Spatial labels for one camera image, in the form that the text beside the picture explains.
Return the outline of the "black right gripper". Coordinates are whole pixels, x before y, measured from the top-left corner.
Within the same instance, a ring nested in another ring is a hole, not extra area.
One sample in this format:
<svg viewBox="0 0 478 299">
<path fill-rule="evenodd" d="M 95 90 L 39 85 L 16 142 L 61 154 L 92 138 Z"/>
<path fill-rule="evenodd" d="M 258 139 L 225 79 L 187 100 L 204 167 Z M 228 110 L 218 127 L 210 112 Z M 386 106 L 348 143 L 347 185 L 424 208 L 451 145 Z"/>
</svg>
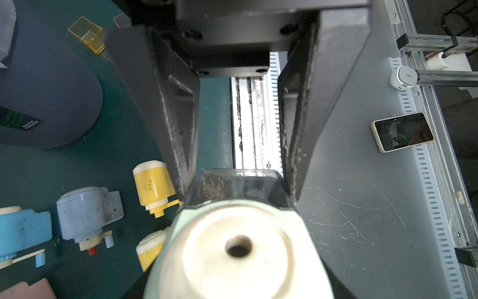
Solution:
<svg viewBox="0 0 478 299">
<path fill-rule="evenodd" d="M 280 146 L 299 201 L 321 133 L 370 35 L 368 1 L 117 1 L 131 26 L 105 43 L 165 162 L 178 198 L 197 166 L 200 80 L 252 77 L 286 51 Z"/>
</svg>

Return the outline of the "clear grey shavings tray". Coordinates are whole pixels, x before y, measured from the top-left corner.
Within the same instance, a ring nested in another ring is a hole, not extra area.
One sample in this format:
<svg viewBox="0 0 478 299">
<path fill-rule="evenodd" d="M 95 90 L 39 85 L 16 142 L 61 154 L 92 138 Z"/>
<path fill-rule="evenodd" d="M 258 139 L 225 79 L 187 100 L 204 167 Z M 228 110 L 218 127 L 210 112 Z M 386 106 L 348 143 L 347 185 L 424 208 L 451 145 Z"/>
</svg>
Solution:
<svg viewBox="0 0 478 299">
<path fill-rule="evenodd" d="M 197 209 L 217 201 L 248 200 L 295 210 L 285 181 L 275 170 L 203 169 L 185 194 L 183 207 Z"/>
</svg>

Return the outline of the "red transparent shavings tray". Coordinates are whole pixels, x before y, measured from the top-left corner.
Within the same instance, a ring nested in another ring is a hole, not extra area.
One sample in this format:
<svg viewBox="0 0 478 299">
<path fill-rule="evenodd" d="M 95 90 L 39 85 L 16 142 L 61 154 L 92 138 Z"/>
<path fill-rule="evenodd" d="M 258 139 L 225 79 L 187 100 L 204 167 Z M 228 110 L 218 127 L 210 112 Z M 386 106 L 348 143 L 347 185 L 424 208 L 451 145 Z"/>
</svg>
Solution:
<svg viewBox="0 0 478 299">
<path fill-rule="evenodd" d="M 121 13 L 118 16 L 115 16 L 113 18 L 113 22 L 117 25 L 118 28 L 131 27 L 131 20 L 125 13 Z"/>
</svg>

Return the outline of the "yellow white pencil sharpener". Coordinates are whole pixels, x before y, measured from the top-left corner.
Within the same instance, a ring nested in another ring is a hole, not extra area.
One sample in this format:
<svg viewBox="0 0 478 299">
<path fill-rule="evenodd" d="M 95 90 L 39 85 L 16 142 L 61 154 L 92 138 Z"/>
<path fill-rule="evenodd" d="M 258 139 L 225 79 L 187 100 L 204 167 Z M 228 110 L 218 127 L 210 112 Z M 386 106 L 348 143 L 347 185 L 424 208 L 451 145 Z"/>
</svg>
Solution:
<svg viewBox="0 0 478 299">
<path fill-rule="evenodd" d="M 164 162 L 146 161 L 133 169 L 134 182 L 140 204 L 155 218 L 161 218 L 166 209 L 180 205 L 173 182 Z"/>
</svg>

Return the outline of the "yellow transparent shavings tray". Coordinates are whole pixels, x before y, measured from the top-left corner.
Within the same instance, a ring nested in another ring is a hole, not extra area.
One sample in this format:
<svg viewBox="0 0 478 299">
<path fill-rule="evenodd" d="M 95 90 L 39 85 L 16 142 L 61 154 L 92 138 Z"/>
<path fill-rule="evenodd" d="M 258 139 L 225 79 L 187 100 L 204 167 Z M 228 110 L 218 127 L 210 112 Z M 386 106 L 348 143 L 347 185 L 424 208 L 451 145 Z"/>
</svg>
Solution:
<svg viewBox="0 0 478 299">
<path fill-rule="evenodd" d="M 96 55 L 105 49 L 105 30 L 83 16 L 68 28 L 68 32 Z"/>
</svg>

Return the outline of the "grey green pencil sharpener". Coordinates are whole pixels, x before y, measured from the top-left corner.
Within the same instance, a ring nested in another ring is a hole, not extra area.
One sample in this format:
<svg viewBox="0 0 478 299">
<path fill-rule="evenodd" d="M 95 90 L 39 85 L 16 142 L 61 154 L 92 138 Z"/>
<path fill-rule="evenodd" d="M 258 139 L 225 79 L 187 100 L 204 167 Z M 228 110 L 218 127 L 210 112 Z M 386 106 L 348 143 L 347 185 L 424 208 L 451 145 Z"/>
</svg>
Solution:
<svg viewBox="0 0 478 299">
<path fill-rule="evenodd" d="M 246 199 L 183 208 L 144 290 L 146 299 L 331 299 L 300 215 Z"/>
</svg>

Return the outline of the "small yellow pencil sharpener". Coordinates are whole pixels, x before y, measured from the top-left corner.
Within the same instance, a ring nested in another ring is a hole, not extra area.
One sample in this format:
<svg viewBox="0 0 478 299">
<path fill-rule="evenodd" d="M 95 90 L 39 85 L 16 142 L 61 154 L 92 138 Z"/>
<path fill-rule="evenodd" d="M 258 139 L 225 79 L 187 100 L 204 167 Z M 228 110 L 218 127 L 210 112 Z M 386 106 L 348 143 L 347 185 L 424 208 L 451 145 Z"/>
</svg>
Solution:
<svg viewBox="0 0 478 299">
<path fill-rule="evenodd" d="M 170 227 L 147 235 L 136 247 L 136 254 L 143 272 L 155 261 L 166 241 Z"/>
</svg>

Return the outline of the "light blue pencil sharpener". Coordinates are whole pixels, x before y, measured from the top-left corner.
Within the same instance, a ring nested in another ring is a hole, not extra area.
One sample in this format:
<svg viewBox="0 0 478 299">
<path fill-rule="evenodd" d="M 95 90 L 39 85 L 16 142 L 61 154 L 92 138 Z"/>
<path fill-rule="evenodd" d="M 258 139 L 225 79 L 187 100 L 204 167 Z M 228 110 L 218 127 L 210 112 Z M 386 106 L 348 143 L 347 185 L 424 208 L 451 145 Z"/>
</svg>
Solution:
<svg viewBox="0 0 478 299">
<path fill-rule="evenodd" d="M 1 268 L 11 266 L 30 257 L 36 267 L 46 264 L 44 249 L 18 257 L 18 253 L 52 239 L 52 218 L 48 211 L 37 213 L 19 206 L 1 208 Z"/>
</svg>

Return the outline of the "pink pencil sharpener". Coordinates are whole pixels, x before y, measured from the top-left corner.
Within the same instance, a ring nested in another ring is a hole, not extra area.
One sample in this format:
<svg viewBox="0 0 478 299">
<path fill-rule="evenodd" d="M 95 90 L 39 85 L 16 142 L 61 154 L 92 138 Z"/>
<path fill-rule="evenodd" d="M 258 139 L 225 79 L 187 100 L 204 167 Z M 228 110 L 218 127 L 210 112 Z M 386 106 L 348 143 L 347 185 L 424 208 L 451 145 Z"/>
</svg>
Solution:
<svg viewBox="0 0 478 299">
<path fill-rule="evenodd" d="M 56 299 L 49 281 L 46 278 L 28 285 L 27 282 L 20 282 L 7 290 L 1 292 L 2 299 Z"/>
</svg>

